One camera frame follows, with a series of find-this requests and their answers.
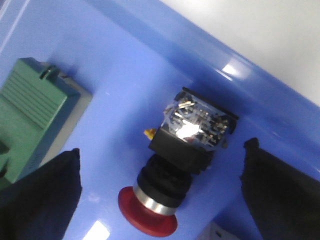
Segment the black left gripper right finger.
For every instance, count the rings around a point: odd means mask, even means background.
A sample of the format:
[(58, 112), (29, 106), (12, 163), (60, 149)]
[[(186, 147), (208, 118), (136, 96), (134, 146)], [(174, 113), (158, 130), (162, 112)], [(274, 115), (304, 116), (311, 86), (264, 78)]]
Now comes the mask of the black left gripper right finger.
[(260, 148), (244, 145), (241, 192), (264, 240), (320, 238), (320, 182)]

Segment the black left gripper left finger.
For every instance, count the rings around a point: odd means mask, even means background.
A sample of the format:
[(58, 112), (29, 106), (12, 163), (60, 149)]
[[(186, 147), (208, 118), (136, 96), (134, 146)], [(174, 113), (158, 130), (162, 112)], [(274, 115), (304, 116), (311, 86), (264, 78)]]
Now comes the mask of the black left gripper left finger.
[(74, 148), (0, 191), (0, 238), (63, 239), (81, 193), (80, 150)]

